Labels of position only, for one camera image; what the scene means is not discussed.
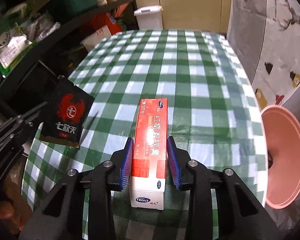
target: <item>red crab logo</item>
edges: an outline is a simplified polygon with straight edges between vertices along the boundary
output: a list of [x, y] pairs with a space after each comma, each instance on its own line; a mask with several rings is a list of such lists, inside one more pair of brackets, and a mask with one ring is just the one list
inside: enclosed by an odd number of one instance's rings
[[84, 113], [84, 102], [80, 99], [80, 102], [74, 103], [72, 99], [73, 94], [66, 94], [61, 99], [57, 115], [64, 122], [69, 119], [71, 123], [78, 123]]

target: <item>green box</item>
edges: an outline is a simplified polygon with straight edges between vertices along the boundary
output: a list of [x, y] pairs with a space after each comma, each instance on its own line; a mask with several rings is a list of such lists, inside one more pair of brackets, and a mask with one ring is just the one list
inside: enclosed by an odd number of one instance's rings
[[48, 11], [56, 22], [63, 24], [97, 6], [97, 0], [49, 0], [40, 12]]

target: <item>yellow toy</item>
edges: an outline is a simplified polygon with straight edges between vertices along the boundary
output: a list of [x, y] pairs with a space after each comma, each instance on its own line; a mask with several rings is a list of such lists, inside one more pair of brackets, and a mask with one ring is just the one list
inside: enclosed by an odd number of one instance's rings
[[290, 78], [292, 80], [292, 86], [296, 88], [300, 84], [300, 75], [291, 71]]
[[256, 98], [257, 98], [260, 109], [261, 110], [264, 109], [268, 105], [268, 102], [267, 102], [267, 100], [266, 100], [265, 96], [263, 95], [260, 88], [256, 89], [255, 95], [256, 95]]

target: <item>metal screw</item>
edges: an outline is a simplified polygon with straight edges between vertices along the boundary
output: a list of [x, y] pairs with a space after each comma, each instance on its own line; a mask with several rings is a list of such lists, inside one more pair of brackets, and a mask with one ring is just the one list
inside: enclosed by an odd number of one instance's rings
[[74, 176], [77, 173], [77, 170], [75, 169], [69, 169], [69, 171], [67, 172], [68, 176]]
[[226, 170], [225, 170], [225, 174], [228, 175], [228, 176], [232, 176], [232, 175], [233, 175], [233, 170], [231, 170], [231, 169], [226, 169]]
[[111, 167], [112, 166], [112, 161], [105, 161], [104, 163], [103, 163], [103, 166], [105, 166], [106, 168], [109, 168], [109, 167]]
[[188, 164], [189, 164], [191, 167], [195, 167], [195, 166], [198, 165], [198, 162], [195, 161], [195, 160], [190, 160], [190, 161], [188, 162]]

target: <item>blue gripper pad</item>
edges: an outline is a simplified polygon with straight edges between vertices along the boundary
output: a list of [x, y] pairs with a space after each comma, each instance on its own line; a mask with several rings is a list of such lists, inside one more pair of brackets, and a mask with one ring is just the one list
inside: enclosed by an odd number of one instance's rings
[[173, 184], [178, 190], [181, 189], [181, 172], [175, 153], [176, 145], [172, 136], [167, 138], [168, 162], [172, 174]]
[[133, 156], [133, 139], [128, 138], [126, 145], [124, 146], [125, 158], [122, 163], [122, 167], [120, 170], [120, 183], [119, 186], [123, 189], [129, 181], [129, 176], [131, 173], [132, 166], [132, 156]]

